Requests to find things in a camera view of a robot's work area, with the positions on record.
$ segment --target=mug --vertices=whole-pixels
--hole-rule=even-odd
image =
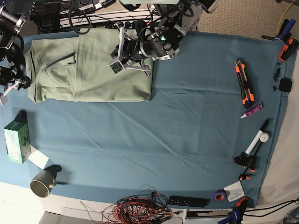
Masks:
[[[39,197],[48,197],[56,184],[54,175],[48,170],[43,170],[30,182],[30,189]]]

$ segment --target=remote control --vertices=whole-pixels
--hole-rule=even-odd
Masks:
[[[204,208],[210,202],[210,199],[196,198],[196,197],[181,197],[170,196],[168,204],[186,207],[199,207]]]

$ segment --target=purple tape roll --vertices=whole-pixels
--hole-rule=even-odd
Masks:
[[[225,190],[218,190],[215,193],[212,194],[211,197],[215,201],[222,201],[226,198]]]

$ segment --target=folded green towel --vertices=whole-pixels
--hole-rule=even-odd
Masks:
[[[80,37],[36,40],[25,54],[32,85],[28,97],[85,102],[149,101],[152,76],[127,69],[114,75],[108,66],[119,43],[119,31],[91,29]],[[146,64],[152,68],[152,60]]]

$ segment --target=green box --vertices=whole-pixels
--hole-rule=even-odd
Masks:
[[[23,164],[31,154],[28,123],[13,121],[4,128],[8,159]]]

